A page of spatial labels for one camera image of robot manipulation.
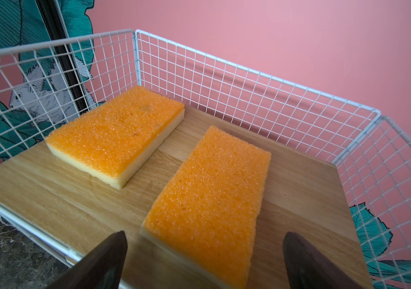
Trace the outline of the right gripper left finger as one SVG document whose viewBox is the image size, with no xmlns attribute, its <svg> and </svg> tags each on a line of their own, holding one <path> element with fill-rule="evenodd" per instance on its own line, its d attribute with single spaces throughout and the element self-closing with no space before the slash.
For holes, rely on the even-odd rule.
<svg viewBox="0 0 411 289">
<path fill-rule="evenodd" d="M 108 236 L 49 289 L 117 289 L 128 244 L 124 231 Z"/>
</svg>

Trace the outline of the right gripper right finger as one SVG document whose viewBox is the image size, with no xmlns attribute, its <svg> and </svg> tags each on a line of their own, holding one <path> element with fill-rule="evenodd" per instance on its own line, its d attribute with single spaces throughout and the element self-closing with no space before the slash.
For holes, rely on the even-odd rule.
<svg viewBox="0 0 411 289">
<path fill-rule="evenodd" d="M 360 289 L 361 286 L 306 238 L 288 232 L 282 244 L 292 289 Z"/>
</svg>

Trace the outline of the orange sponge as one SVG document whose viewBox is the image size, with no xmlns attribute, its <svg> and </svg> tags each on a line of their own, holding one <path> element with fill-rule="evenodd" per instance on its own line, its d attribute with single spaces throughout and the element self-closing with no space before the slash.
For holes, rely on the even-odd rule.
<svg viewBox="0 0 411 289">
<path fill-rule="evenodd" d="M 54 130 L 45 141 L 62 161 L 122 189 L 184 114 L 182 102 L 135 86 Z"/>
<path fill-rule="evenodd" d="M 142 232 L 220 284 L 245 288 L 271 157 L 211 126 L 153 203 Z"/>
</svg>

